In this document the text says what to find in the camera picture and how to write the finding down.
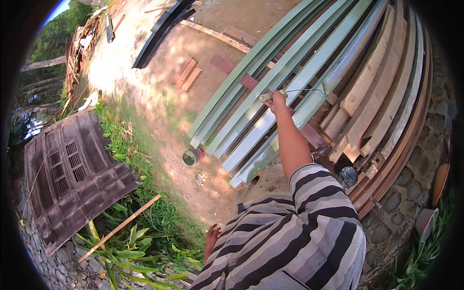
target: tree trunk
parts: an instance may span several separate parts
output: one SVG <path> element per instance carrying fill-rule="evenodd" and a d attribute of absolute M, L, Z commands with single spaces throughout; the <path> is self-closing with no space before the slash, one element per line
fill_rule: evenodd
<path fill-rule="evenodd" d="M 43 81 L 38 81 L 38 82 L 35 82 L 33 84 L 25 85 L 20 90 L 25 91 L 25 90 L 27 90 L 27 89 L 29 89 L 31 87 L 42 86 L 42 85 L 44 85 L 46 83 L 55 82 L 55 81 L 59 81 L 59 80 L 62 80 L 62 79 L 64 79 L 64 77 L 51 77 L 51 78 L 48 78 L 48 79 L 44 79 Z"/>
<path fill-rule="evenodd" d="M 66 56 L 61 56 L 61 57 L 57 57 L 57 58 L 53 58 L 53 59 L 48 59 L 48 60 L 41 60 L 41 61 L 36 61 L 36 62 L 33 62 L 33 63 L 29 63 L 29 64 L 25 64 L 20 72 L 23 72 L 23 71 L 29 71 L 29 70 L 33 70 L 33 69 L 39 69 L 39 68 L 42 68 L 42 67 L 49 67 L 49 66 L 54 66 L 54 65 L 57 65 L 57 64 L 64 64 L 66 62 Z"/>
<path fill-rule="evenodd" d="M 56 102 L 46 103 L 46 104 L 41 104 L 41 105 L 25 106 L 25 107 L 22 107 L 21 110 L 13 112 L 13 117 L 20 117 L 25 113 L 31 113 L 31 112 L 53 115 L 56 112 L 57 105 L 60 102 L 61 101 L 56 101 Z"/>
<path fill-rule="evenodd" d="M 32 89 L 32 90 L 28 90 L 26 92 L 26 94 L 33 95 L 33 94 L 37 94 L 37 93 L 40 93 L 40 92 L 43 92 L 43 91 L 46 91 L 46 90 L 59 88 L 60 86 L 63 86 L 63 83 L 58 81 L 58 82 L 55 82 L 55 83 L 52 83 L 52 84 L 43 85 L 41 87 L 38 87 L 38 88 L 35 88 L 35 89 Z"/>

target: steel beam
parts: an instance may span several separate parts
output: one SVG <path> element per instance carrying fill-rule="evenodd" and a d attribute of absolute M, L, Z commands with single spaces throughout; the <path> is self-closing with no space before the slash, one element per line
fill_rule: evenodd
<path fill-rule="evenodd" d="M 206 153 L 216 157 L 223 155 L 264 106 L 259 95 L 267 89 L 279 88 L 301 61 L 314 49 L 335 22 L 348 9 L 353 0 L 340 0 L 322 14 L 277 61 L 263 77 L 222 130 L 208 146 Z"/>
<path fill-rule="evenodd" d="M 348 15 L 341 21 L 338 27 L 324 41 L 319 49 L 313 54 L 309 61 L 304 65 L 301 71 L 292 79 L 289 85 L 285 88 L 291 92 L 288 93 L 286 99 L 287 107 L 293 103 L 301 91 L 306 87 L 309 81 L 316 76 L 316 73 L 328 61 L 329 57 L 334 53 L 340 43 L 345 39 L 356 22 L 369 7 L 372 0 L 360 0 Z M 270 109 L 261 116 L 256 124 L 251 128 L 243 140 L 232 151 L 227 159 L 222 163 L 222 167 L 231 172 L 245 158 L 245 156 L 255 147 L 255 145 L 264 137 L 264 135 L 275 124 L 276 117 Z"/>
<path fill-rule="evenodd" d="M 298 129 L 311 118 L 317 111 L 327 95 L 333 91 L 338 85 L 341 78 L 346 71 L 350 68 L 359 52 L 370 39 L 373 31 L 375 30 L 382 14 L 385 11 L 387 1 L 378 0 L 372 11 L 363 21 L 362 25 L 358 28 L 354 36 L 350 39 L 343 50 L 338 54 L 337 58 L 332 62 L 329 68 L 319 78 L 314 88 L 317 90 L 310 91 L 304 99 L 297 105 L 296 113 L 292 116 L 293 122 Z M 350 14 L 358 9 L 365 10 L 366 3 L 358 2 Z M 355 19 L 354 15 L 350 15 L 345 19 Z M 337 27 L 336 30 L 346 25 L 343 22 Z M 329 77 L 334 81 L 328 83 Z M 327 84 L 327 90 L 324 90 L 324 85 Z M 242 168 L 235 174 L 234 178 L 229 182 L 234 188 L 241 182 L 250 182 L 261 170 L 263 170 L 269 162 L 274 159 L 279 153 L 278 130 L 266 140 L 266 142 L 258 149 L 258 151 L 242 166 Z"/>
<path fill-rule="evenodd" d="M 187 9 L 194 0 L 179 0 L 177 3 L 168 11 L 165 11 L 155 25 L 152 27 L 151 35 L 148 38 L 147 42 L 143 46 L 142 50 L 140 51 L 137 59 L 134 62 L 132 68 L 143 69 L 147 67 L 148 63 L 150 62 L 151 57 L 155 53 L 156 49 L 161 44 L 164 36 L 169 32 L 173 23 L 179 20 L 180 16 L 188 17 L 188 15 L 192 14 L 192 12 L 184 11 Z"/>
<path fill-rule="evenodd" d="M 315 14 L 316 8 L 327 0 L 303 0 L 279 22 L 277 22 L 248 54 L 240 61 L 235 69 L 230 73 L 226 80 L 216 90 L 205 108 L 198 115 L 195 122 L 188 131 L 189 137 L 197 135 L 198 132 L 210 131 L 209 126 L 205 126 L 208 121 L 213 120 L 213 124 L 225 110 L 229 110 L 236 101 L 236 96 L 242 90 L 239 84 L 240 79 L 249 74 L 256 77 L 267 63 L 274 57 L 289 39 L 287 38 L 294 29 L 299 26 L 308 16 Z M 191 144 L 199 144 L 202 140 L 194 138 Z"/>

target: green painted steel channel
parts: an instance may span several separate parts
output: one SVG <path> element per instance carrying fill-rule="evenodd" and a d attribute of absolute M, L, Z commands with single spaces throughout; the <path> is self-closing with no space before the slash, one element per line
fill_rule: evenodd
<path fill-rule="evenodd" d="M 211 111 L 215 111 L 218 104 L 226 102 L 233 98 L 238 93 L 237 85 L 239 85 L 240 79 L 248 73 L 250 70 L 257 70 L 262 66 L 263 62 L 269 59 L 269 62 L 273 56 L 270 54 L 274 52 L 276 46 L 279 46 L 280 42 L 278 39 L 285 38 L 293 28 L 295 22 L 301 22 L 306 18 L 307 15 L 312 13 L 324 0 L 303 0 L 295 8 L 293 8 L 287 15 L 285 15 L 276 25 L 274 25 L 265 36 L 258 41 L 258 43 L 250 50 L 248 54 L 240 61 L 235 69 L 230 73 L 226 80 L 217 89 L 210 101 L 206 104 L 205 108 L 199 114 L 193 125 L 188 131 L 189 137 L 195 135 L 198 129 L 201 127 L 205 119 L 211 114 Z"/>
<path fill-rule="evenodd" d="M 352 12 L 358 11 L 357 15 L 360 17 L 365 9 L 369 6 L 369 2 L 371 1 L 366 0 L 363 3 L 363 0 L 361 0 L 353 8 Z M 292 118 L 298 129 L 301 129 L 303 125 L 306 124 L 306 122 L 311 118 L 311 116 L 313 116 L 321 104 L 326 100 L 327 95 L 331 93 L 338 85 L 343 75 L 346 73 L 356 57 L 359 55 L 359 52 L 370 39 L 370 36 L 372 35 L 377 24 L 379 23 L 381 16 L 385 11 L 386 4 L 386 0 L 377 1 L 372 11 L 363 21 L 360 28 L 356 31 L 348 44 L 343 48 L 334 62 L 318 80 L 314 86 L 314 88 L 317 90 L 310 91 L 297 105 L 295 108 L 296 112 Z M 356 15 L 350 14 L 345 19 L 355 20 L 354 22 L 356 22 Z M 342 22 L 338 27 L 343 27 L 345 25 L 347 24 Z M 327 83 L 328 78 L 334 77 L 334 75 L 336 76 L 334 81 L 330 84 L 330 86 L 327 87 L 327 91 L 325 91 L 323 83 Z M 278 152 L 278 130 L 275 130 L 266 140 L 266 142 L 258 149 L 258 151 L 235 174 L 234 178 L 232 178 L 229 184 L 235 188 L 241 182 L 250 182 L 261 170 L 263 170 L 269 164 L 272 159 L 277 156 Z"/>
<path fill-rule="evenodd" d="M 285 88 L 288 91 L 286 99 L 287 106 L 298 97 L 300 92 L 306 87 L 309 81 L 314 78 L 316 73 L 327 62 L 330 56 L 334 53 L 343 39 L 348 35 L 356 22 L 369 7 L 372 0 L 360 0 L 348 15 L 341 21 L 338 27 L 324 41 L 319 49 L 313 54 L 309 61 L 304 65 L 301 71 L 292 79 L 289 85 Z M 270 109 L 261 116 L 256 124 L 251 128 L 243 140 L 237 145 L 227 159 L 222 163 L 222 167 L 231 172 L 245 158 L 245 156 L 253 149 L 253 147 L 264 137 L 276 122 L 276 117 Z"/>
<path fill-rule="evenodd" d="M 266 91 L 266 89 L 279 88 L 343 15 L 351 3 L 353 3 L 353 0 L 340 0 L 336 2 L 301 35 L 243 101 L 213 142 L 208 146 L 206 153 L 220 157 L 232 146 L 264 106 L 259 100 L 259 95 Z"/>

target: lumber pile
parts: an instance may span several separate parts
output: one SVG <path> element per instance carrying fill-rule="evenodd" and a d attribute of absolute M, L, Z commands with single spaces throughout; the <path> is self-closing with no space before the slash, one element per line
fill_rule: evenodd
<path fill-rule="evenodd" d="M 424 125 L 432 50 L 422 31 L 414 12 L 404 13 L 402 1 L 388 5 L 357 75 L 320 123 L 333 142 L 330 160 L 345 154 L 358 170 L 362 188 L 346 193 L 360 218 L 396 180 Z"/>

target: clay pot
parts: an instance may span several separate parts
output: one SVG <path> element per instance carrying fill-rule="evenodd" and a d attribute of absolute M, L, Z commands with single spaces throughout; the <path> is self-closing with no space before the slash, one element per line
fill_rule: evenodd
<path fill-rule="evenodd" d="M 416 220 L 416 230 L 419 233 L 420 241 L 425 242 L 425 240 L 430 236 L 433 228 L 433 216 L 435 219 L 438 219 L 438 208 L 435 210 L 424 208 L 419 217 Z"/>
<path fill-rule="evenodd" d="M 435 176 L 435 182 L 433 184 L 433 194 L 432 194 L 432 207 L 435 207 L 438 204 L 438 200 L 443 192 L 445 187 L 446 179 L 448 179 L 448 172 L 450 171 L 450 165 L 448 163 L 443 164 L 437 170 L 437 175 Z"/>

